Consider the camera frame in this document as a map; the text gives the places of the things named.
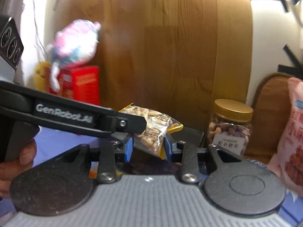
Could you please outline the person's left hand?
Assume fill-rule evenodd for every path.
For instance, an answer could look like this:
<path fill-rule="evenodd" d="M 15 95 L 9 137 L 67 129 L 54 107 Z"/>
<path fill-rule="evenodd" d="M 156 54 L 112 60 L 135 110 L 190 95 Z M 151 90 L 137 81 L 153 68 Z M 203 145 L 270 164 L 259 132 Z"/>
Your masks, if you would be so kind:
<path fill-rule="evenodd" d="M 9 189 L 12 180 L 21 173 L 29 170 L 33 166 L 34 158 L 37 155 L 37 144 L 31 140 L 20 152 L 17 160 L 1 163 L 0 180 L 1 180 L 1 198 L 9 198 Z"/>

